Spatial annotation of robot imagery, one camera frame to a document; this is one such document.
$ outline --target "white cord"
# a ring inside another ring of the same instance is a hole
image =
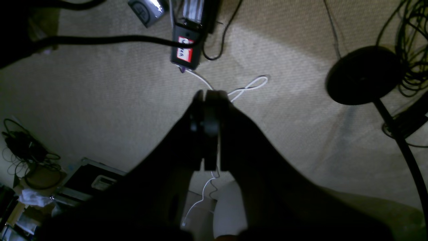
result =
[[[197,206],[196,206],[196,204],[198,204],[198,203],[200,203],[200,202],[204,201],[204,191],[205,191],[205,188],[207,187],[208,183],[209,183],[209,182],[211,182],[212,180],[217,179],[217,178],[219,178],[219,177],[220,177],[220,173],[219,173],[219,170],[218,170],[218,166],[216,166],[216,167],[215,167],[215,170],[216,170],[216,172],[217,172],[218,177],[215,177],[215,176],[214,176],[213,171],[211,171],[211,176],[212,176],[212,178],[211,178],[211,179],[209,179],[209,180],[205,183],[204,189],[202,189],[202,199],[201,199],[201,200],[199,200],[199,201],[197,201],[197,202],[195,202],[195,203],[194,203],[194,204],[189,208],[189,211],[187,211],[187,214],[186,214],[186,216],[184,217],[183,223],[181,224],[182,226],[186,226],[186,219],[187,219],[187,216],[189,215],[190,211],[192,210],[192,208],[200,208],[200,207],[197,207]]]
[[[193,75],[193,76],[195,76],[195,77],[197,77],[200,81],[202,81],[205,85],[207,85],[208,86],[208,88],[210,89],[210,90],[214,90],[214,88],[212,87],[212,85],[204,78],[204,77],[202,77],[200,74],[198,74],[198,73],[196,73],[196,72],[194,72],[194,71],[191,71],[191,70],[189,70],[189,69],[186,69],[186,72],[187,73],[190,73],[191,75]],[[253,86],[255,83],[257,83],[259,80],[261,80],[261,79],[264,79],[264,81],[261,83],[261,84],[259,84],[259,85],[256,85],[256,86]],[[247,91],[247,90],[256,90],[256,89],[258,89],[258,88],[261,88],[261,87],[263,87],[265,84],[267,84],[268,83],[268,81],[269,81],[269,78],[267,77],[267,76],[265,76],[265,75],[261,75],[261,76],[259,76],[259,77],[257,77],[257,78],[255,78],[253,81],[251,81],[249,84],[247,84],[247,86],[245,86],[244,88],[238,88],[238,89],[236,89],[236,90],[234,90],[234,91],[232,91],[232,92],[230,92],[229,94],[227,94],[228,96],[231,96],[231,95],[233,95],[233,94],[235,94],[235,93],[237,93],[237,92],[239,92],[230,102],[234,102],[237,98],[239,98],[245,91]],[[205,192],[205,188],[207,187],[207,185],[208,185],[208,183],[210,183],[212,180],[214,180],[214,179],[217,179],[217,178],[219,178],[220,177],[220,173],[218,172],[218,167],[216,166],[216,171],[217,171],[217,174],[218,174],[218,177],[216,177],[216,176],[214,176],[214,173],[211,171],[211,176],[212,176],[212,178],[210,178],[206,183],[205,183],[205,185],[204,185],[204,188],[202,189],[202,199],[201,200],[199,200],[199,201],[197,201],[197,202],[195,202],[190,208],[189,208],[189,211],[187,211],[187,214],[186,214],[186,216],[184,217],[184,220],[183,220],[183,223],[181,224],[182,226],[186,226],[186,219],[187,219],[187,217],[188,217],[188,215],[189,215],[189,213],[190,213],[190,211],[192,210],[192,208],[194,208],[195,207],[195,205],[196,204],[198,204],[198,203],[200,203],[200,202],[203,202],[204,201],[204,192]]]
[[[197,77],[200,81],[202,81],[204,84],[206,84],[210,90],[214,90],[214,88],[211,86],[211,84],[208,83],[208,81],[204,77],[202,77],[200,74],[198,74],[198,73],[196,73],[194,71],[191,71],[189,69],[186,69],[186,72],[190,73],[191,75],[193,75],[195,77]]]
[[[194,203],[194,204],[189,208],[189,211],[187,211],[187,214],[186,214],[186,216],[184,217],[183,223],[181,224],[182,226],[186,226],[186,219],[187,219],[187,216],[189,215],[190,211],[192,210],[192,208],[193,208],[196,204],[198,204],[198,203],[200,203],[200,202],[203,202],[203,201],[204,201],[204,191],[205,191],[205,188],[207,187],[208,183],[210,183],[210,181],[211,181],[211,180],[214,180],[214,179],[216,179],[216,178],[211,178],[210,180],[208,180],[208,181],[205,183],[204,189],[202,189],[202,199],[201,199],[201,200],[199,200],[199,201],[197,201],[197,202],[195,202],[195,203]]]
[[[194,71],[191,71],[189,69],[186,69],[186,72],[197,77],[200,81],[202,81],[204,84],[206,84],[210,90],[214,90],[212,85],[204,77],[202,77],[200,74],[198,74]],[[255,83],[257,83],[261,79],[264,79],[264,81],[261,84],[253,86]],[[227,94],[228,96],[231,96],[231,95],[239,92],[230,102],[234,102],[236,99],[238,99],[247,90],[257,90],[258,88],[263,87],[265,84],[268,83],[268,81],[269,81],[269,78],[266,75],[261,75],[261,76],[255,78],[253,81],[251,81],[249,84],[247,84],[247,86],[245,86],[244,88],[238,88],[238,89],[230,92],[229,94]]]
[[[257,81],[264,79],[265,81],[263,81],[263,83],[256,85],[256,86],[252,86],[253,84],[255,84]],[[239,94],[237,94],[230,102],[234,102],[237,98],[239,98],[239,96],[241,96],[245,91],[247,90],[257,90],[260,87],[263,87],[265,84],[267,84],[269,81],[269,78],[265,75],[261,75],[257,78],[255,78],[253,81],[251,81],[249,84],[247,84],[247,86],[245,86],[244,88],[238,88],[232,92],[230,92],[229,94],[227,94],[228,96],[235,94],[236,92],[240,91]]]

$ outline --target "black device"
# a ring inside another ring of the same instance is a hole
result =
[[[224,91],[196,93],[183,117],[136,168],[105,192],[43,224],[38,240],[135,237],[192,240],[180,230],[187,190],[202,159],[241,188],[248,230],[238,240],[392,240],[389,228],[304,178]],[[113,223],[126,226],[106,229]]]
[[[204,32],[213,33],[220,0],[183,0],[183,23],[174,22],[173,41],[192,44]],[[171,48],[171,62],[185,69],[195,70],[199,65],[203,42],[193,48]]]
[[[190,21],[184,24],[175,24],[173,30],[174,41],[191,44],[200,37],[198,24]],[[193,48],[171,48],[171,62],[187,69],[195,70],[201,58],[201,45]]]

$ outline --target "red label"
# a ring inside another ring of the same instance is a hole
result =
[[[192,40],[186,39],[186,38],[181,37],[181,36],[178,37],[178,42],[185,43],[185,44],[193,43]],[[193,52],[192,48],[178,48],[177,49],[177,58],[190,63],[192,61],[192,52]]]

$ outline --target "floor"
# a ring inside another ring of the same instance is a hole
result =
[[[218,20],[227,22],[237,3],[223,1]],[[375,43],[398,1],[328,4],[345,55]],[[397,22],[386,30],[382,45],[393,47]],[[219,24],[208,38],[209,55],[219,51],[223,28]],[[71,36],[171,37],[168,17],[146,29],[126,0],[107,1],[88,11],[61,11],[58,31]],[[297,170],[336,191],[421,208],[406,163],[394,141],[381,132],[383,122],[374,106],[344,106],[328,97],[324,80],[336,61],[333,41],[320,0],[244,0],[228,31],[225,53],[217,61],[202,59],[197,72],[226,91],[270,75],[267,85],[244,93],[235,105]],[[169,55],[170,48],[149,43],[60,46],[50,55],[35,54],[0,70],[0,118],[19,120],[62,157],[66,171],[88,157],[128,172],[181,117],[195,92],[206,89],[194,76],[181,74]],[[396,113],[412,100],[393,91],[383,101]],[[427,133],[425,125],[408,140],[428,145]],[[428,150],[412,150],[427,180]],[[8,163],[0,163],[0,181],[11,185]],[[189,190],[201,194],[210,176],[195,173]],[[221,187],[231,180],[221,173],[214,183]]]

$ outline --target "black tube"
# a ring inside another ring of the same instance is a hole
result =
[[[418,163],[416,163],[415,157],[413,156],[409,145],[407,144],[401,132],[398,130],[393,118],[383,105],[382,101],[380,99],[377,99],[373,101],[373,103],[379,111],[379,114],[385,121],[385,124],[389,127],[389,130],[391,131],[392,136],[397,142],[397,145],[400,148],[404,159],[406,160],[407,166],[410,169],[410,173],[412,174],[413,180],[415,181],[416,189],[418,190],[419,198],[421,199],[422,211],[424,213],[425,218],[425,229],[427,230],[428,234],[428,226],[426,224],[426,222],[428,221],[428,192],[421,171],[419,170]]]
[[[62,8],[74,11],[88,10],[100,5],[106,0],[92,0],[86,3],[69,3],[57,0],[43,0],[43,1],[29,1],[33,7],[49,7],[49,8]]]

